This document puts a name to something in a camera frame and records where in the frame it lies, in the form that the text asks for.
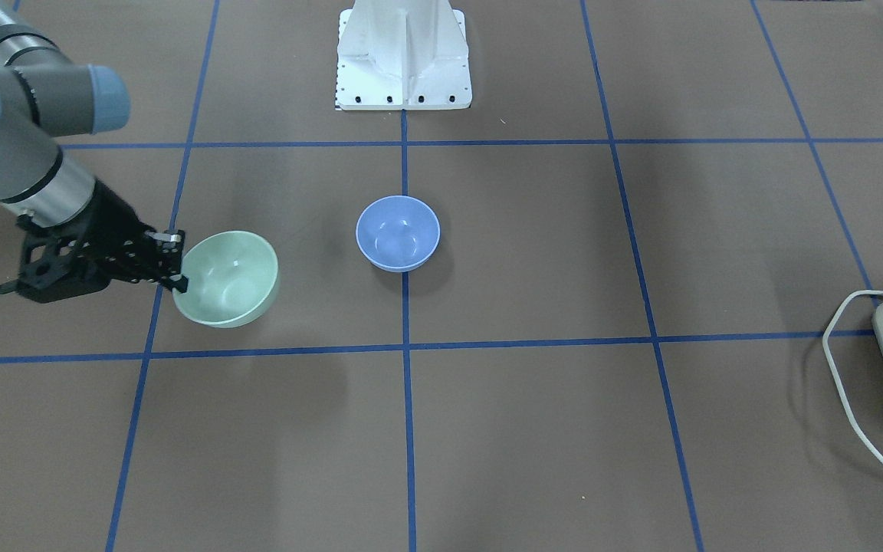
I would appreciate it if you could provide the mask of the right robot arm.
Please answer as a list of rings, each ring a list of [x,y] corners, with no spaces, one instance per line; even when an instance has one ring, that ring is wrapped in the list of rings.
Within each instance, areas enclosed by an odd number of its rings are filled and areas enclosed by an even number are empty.
[[[109,67],[77,65],[49,36],[0,7],[0,206],[25,238],[20,268],[0,285],[35,303],[93,294],[113,280],[185,293],[185,233],[161,233],[60,137],[126,125],[132,102]]]

